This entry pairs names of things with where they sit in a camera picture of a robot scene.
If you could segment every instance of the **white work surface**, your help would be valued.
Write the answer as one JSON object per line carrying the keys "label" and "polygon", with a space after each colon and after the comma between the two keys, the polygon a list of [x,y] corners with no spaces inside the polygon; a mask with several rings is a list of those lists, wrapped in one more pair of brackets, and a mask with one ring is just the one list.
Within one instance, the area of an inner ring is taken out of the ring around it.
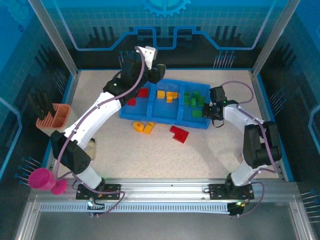
{"label": "white work surface", "polygon": [[[102,88],[116,70],[83,70],[72,101],[80,117],[98,98]],[[230,80],[252,86],[247,70],[167,70],[165,79],[209,84],[216,87]],[[237,83],[223,86],[229,100],[242,102],[250,91]],[[243,105],[261,118],[257,99]],[[243,148],[243,134],[231,123],[221,128],[211,123],[208,129],[181,127],[189,132],[184,144],[173,139],[171,125],[156,124],[150,135],[133,129],[132,120],[120,119],[115,113],[93,136],[96,157],[90,164],[105,178],[194,179],[226,178],[238,166]],[[68,170],[60,165],[59,175]],[[257,178],[278,178],[263,171]]]}

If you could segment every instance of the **gear logo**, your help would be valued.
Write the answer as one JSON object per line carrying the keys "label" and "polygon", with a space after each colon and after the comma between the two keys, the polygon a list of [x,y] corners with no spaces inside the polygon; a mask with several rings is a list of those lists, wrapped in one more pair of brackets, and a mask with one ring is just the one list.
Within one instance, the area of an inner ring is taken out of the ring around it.
{"label": "gear logo", "polygon": [[179,14],[190,3],[191,0],[142,0],[144,9],[149,10],[150,14],[155,14],[157,17],[162,15],[164,18]]}
{"label": "gear logo", "polygon": [[29,17],[29,3],[27,0],[0,0],[0,7],[6,6],[11,16],[23,23]]}

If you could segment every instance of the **pink cup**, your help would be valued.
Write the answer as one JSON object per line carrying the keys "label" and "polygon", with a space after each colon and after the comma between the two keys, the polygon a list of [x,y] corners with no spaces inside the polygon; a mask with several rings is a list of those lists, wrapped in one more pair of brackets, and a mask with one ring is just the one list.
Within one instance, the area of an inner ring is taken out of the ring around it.
{"label": "pink cup", "polygon": [[56,179],[52,172],[44,167],[41,167],[34,170],[30,174],[28,183],[32,189],[47,191],[56,185]]}

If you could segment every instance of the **blue tray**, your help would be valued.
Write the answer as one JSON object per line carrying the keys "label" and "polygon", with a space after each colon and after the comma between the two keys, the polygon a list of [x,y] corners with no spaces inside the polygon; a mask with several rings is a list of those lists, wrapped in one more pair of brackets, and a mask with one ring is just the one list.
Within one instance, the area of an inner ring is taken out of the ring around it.
{"label": "blue tray", "polygon": [[[202,107],[191,107],[184,104],[185,92],[190,97],[194,91],[198,91],[204,97],[204,102],[210,102],[210,85],[187,81],[162,79],[157,84],[147,82],[144,88],[149,89],[148,97],[137,97],[135,106],[125,105],[119,111],[122,119],[148,121],[161,124],[184,126],[196,129],[207,129],[210,120],[204,117],[193,117],[192,111],[202,110]],[[166,98],[158,99],[157,91],[179,93],[177,99],[167,103]]]}

